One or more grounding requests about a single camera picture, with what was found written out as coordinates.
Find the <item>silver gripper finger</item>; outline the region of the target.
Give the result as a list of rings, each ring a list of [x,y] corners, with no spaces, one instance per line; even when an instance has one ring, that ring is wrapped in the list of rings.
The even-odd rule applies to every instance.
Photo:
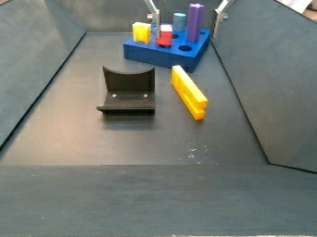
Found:
[[[222,0],[219,6],[213,10],[213,21],[211,21],[211,38],[217,37],[221,22],[227,18],[226,10],[234,0]]]
[[[147,15],[147,18],[152,20],[156,26],[156,38],[159,38],[159,31],[160,31],[160,15],[159,15],[159,9],[156,8],[152,0],[143,0],[146,3],[146,6],[150,10],[150,14]]]

